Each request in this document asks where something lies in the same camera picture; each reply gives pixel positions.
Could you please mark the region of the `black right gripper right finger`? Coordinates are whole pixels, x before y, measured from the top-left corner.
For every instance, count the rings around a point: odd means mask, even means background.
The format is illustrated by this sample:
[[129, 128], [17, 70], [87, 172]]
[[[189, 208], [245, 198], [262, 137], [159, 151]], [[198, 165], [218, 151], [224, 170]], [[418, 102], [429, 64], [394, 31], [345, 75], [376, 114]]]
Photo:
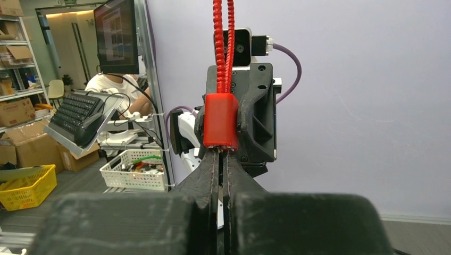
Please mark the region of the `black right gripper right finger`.
[[336, 193], [271, 193], [222, 156], [225, 254], [393, 254], [375, 206]]

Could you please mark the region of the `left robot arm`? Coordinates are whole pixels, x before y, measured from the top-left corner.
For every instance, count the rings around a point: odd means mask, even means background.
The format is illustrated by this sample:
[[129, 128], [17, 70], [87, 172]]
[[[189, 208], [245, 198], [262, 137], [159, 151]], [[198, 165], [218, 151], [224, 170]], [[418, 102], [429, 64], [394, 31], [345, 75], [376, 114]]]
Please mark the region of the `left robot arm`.
[[[244, 170], [252, 177], [268, 171], [267, 163], [277, 158], [276, 97], [281, 92], [281, 79], [274, 78], [270, 63], [252, 63], [232, 71], [231, 93], [239, 102], [236, 152]], [[170, 137], [174, 153], [190, 171], [201, 162], [206, 152], [203, 145], [204, 107], [191, 111], [172, 110]]]

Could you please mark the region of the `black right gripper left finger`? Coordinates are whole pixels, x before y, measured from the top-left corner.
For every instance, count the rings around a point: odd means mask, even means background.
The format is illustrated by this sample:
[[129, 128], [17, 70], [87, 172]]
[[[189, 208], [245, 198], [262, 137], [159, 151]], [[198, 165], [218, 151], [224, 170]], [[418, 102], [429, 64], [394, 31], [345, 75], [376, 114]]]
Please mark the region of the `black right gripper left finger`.
[[167, 193], [73, 193], [56, 200], [29, 254], [216, 254], [219, 152]]

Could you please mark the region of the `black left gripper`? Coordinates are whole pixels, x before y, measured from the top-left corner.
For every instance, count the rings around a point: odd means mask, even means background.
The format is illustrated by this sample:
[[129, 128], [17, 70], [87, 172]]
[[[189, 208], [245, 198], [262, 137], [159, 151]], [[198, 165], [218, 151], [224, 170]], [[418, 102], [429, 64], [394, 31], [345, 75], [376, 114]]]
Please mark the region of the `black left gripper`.
[[239, 102], [235, 155], [251, 177], [267, 173], [267, 163], [277, 158], [276, 95], [281, 86], [274, 82], [270, 63], [253, 63], [232, 75], [232, 94]]

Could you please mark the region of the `small red cable padlock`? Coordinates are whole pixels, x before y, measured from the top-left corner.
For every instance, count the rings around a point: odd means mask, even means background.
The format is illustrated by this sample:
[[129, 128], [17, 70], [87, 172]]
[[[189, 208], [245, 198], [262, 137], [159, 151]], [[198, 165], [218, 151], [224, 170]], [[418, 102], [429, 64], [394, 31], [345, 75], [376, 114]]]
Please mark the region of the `small red cable padlock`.
[[204, 146], [236, 151], [238, 100], [231, 93], [235, 51], [235, 3], [227, 1], [228, 35], [223, 35], [222, 1], [213, 1], [214, 48], [216, 60], [216, 92], [206, 95]]

